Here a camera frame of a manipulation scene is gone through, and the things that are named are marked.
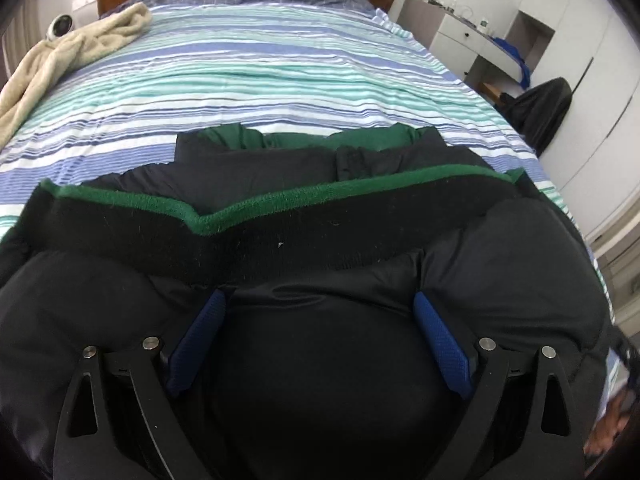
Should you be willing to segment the person's right hand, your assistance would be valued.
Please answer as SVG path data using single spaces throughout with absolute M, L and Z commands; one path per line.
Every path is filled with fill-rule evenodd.
M 631 421 L 628 403 L 633 400 L 634 393 L 628 388 L 621 388 L 608 400 L 604 415 L 596 422 L 584 445 L 585 456 L 600 456 L 612 448 L 616 438 Z

